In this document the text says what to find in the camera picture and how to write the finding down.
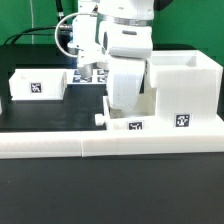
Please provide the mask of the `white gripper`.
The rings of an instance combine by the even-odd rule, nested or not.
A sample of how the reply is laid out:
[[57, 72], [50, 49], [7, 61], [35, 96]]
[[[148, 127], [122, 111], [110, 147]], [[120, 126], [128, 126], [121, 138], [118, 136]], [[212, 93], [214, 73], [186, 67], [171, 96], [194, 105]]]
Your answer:
[[95, 40], [79, 51], [77, 66], [83, 77], [91, 76], [94, 63], [107, 72], [108, 109], [119, 116], [137, 105], [152, 50], [151, 26], [97, 19]]

